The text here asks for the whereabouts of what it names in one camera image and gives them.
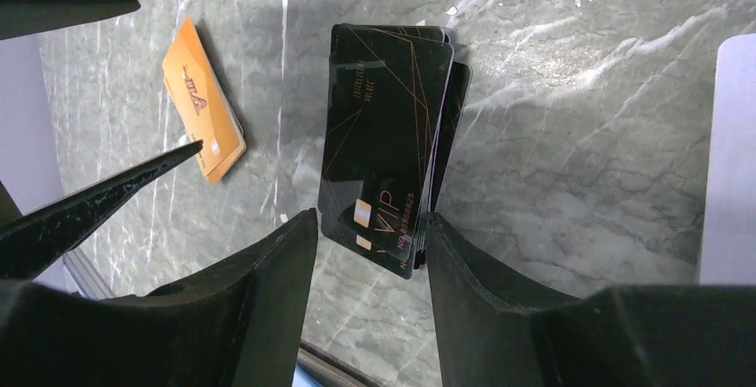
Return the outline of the gold credit card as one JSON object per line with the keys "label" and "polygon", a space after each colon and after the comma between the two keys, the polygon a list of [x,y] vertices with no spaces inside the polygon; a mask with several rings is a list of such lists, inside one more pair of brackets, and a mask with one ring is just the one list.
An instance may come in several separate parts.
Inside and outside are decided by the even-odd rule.
{"label": "gold credit card", "polygon": [[178,29],[162,61],[164,85],[191,141],[202,141],[201,173],[216,184],[247,148],[193,20]]}

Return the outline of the black credit card stack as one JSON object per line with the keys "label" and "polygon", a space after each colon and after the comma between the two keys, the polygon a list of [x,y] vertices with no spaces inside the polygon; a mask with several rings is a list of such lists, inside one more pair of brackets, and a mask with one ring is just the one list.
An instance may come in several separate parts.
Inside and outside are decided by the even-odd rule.
{"label": "black credit card stack", "polygon": [[322,233],[404,279],[424,262],[471,69],[437,26],[331,31]]}

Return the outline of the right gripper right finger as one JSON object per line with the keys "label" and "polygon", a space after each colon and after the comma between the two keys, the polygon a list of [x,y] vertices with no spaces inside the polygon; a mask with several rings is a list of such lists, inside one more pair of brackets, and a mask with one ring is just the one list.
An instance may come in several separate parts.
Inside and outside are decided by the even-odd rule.
{"label": "right gripper right finger", "polygon": [[579,299],[470,243],[441,215],[427,267],[446,386],[752,386],[751,286],[621,285]]}

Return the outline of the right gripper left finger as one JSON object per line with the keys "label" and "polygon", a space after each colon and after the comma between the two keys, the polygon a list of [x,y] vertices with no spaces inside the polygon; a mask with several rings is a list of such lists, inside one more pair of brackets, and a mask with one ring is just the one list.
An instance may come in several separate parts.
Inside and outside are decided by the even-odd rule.
{"label": "right gripper left finger", "polygon": [[1,284],[4,386],[289,386],[316,258],[304,210],[257,243],[144,296]]}

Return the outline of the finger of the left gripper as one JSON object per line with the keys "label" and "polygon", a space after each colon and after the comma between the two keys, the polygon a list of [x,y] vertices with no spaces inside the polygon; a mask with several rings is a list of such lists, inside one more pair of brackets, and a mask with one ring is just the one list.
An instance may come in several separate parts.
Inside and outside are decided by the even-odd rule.
{"label": "finger of the left gripper", "polygon": [[1,227],[1,278],[28,280],[76,249],[137,192],[199,153],[195,141],[120,171]]}
{"label": "finger of the left gripper", "polygon": [[138,0],[1,0],[1,38],[103,21],[139,8]]}

